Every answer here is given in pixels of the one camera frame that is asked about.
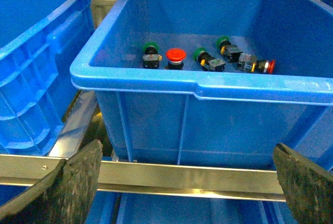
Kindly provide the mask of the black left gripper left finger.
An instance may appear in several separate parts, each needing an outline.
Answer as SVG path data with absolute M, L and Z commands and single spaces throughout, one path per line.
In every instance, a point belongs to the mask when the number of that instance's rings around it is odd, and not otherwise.
M 85 223 L 97 188 L 103 145 L 98 139 L 1 206 L 1 223 Z

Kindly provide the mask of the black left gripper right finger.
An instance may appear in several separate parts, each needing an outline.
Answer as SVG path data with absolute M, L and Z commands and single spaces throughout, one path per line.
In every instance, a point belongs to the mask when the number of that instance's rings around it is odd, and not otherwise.
M 283 143 L 273 152 L 277 178 L 298 223 L 332 223 L 332 173 Z

